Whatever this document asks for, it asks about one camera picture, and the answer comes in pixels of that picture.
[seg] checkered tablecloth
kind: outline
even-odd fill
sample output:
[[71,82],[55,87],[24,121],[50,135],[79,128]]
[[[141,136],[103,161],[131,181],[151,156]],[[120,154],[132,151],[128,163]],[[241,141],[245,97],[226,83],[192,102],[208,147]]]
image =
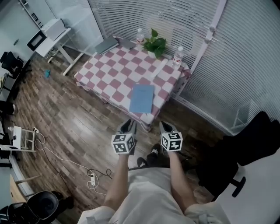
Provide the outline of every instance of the checkered tablecloth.
[[[117,46],[104,55],[94,54],[81,70],[75,74],[77,85],[93,91],[103,100],[117,106],[139,121],[149,131],[164,103],[176,85],[183,67],[172,69],[169,60],[155,78],[153,71],[162,59],[152,59],[145,51],[128,50]],[[151,114],[129,112],[132,88],[135,84],[154,85],[154,99]]]

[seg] green plant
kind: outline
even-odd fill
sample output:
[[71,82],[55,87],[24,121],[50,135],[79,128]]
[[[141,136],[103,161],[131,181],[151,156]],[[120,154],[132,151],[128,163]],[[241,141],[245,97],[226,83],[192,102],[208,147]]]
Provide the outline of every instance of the green plant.
[[143,48],[147,51],[153,52],[156,58],[159,58],[165,50],[166,39],[158,38],[158,32],[152,28],[152,37],[145,38],[146,42]]

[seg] window blinds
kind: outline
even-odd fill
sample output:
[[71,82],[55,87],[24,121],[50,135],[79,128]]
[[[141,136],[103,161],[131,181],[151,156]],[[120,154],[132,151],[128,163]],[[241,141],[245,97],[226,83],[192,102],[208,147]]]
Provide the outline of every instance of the window blinds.
[[227,0],[181,97],[231,132],[261,110],[280,119],[280,10],[272,0]]
[[166,53],[184,47],[184,62],[192,66],[211,24],[219,0],[89,0],[101,32],[135,40],[137,29],[151,28],[166,38]]

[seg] blue notebook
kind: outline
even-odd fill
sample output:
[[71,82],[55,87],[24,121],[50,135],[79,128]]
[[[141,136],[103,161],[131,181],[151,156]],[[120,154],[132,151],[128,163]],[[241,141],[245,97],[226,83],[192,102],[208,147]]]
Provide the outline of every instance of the blue notebook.
[[132,97],[129,111],[132,113],[148,113],[152,112],[154,97],[153,85],[136,84],[132,90]]

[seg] plastic bottle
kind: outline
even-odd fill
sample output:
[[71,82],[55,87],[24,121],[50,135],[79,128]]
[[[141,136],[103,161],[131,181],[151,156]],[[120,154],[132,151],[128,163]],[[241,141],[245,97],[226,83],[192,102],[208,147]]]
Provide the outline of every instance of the plastic bottle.
[[182,59],[183,59],[183,56],[184,56],[183,50],[184,50],[183,47],[179,46],[178,50],[174,54],[173,64],[172,64],[174,70],[178,70],[179,67],[181,66]]
[[142,45],[144,44],[144,34],[142,32],[142,29],[139,28],[137,33],[137,37],[136,37],[136,43],[137,43],[137,48],[139,51],[142,50]]

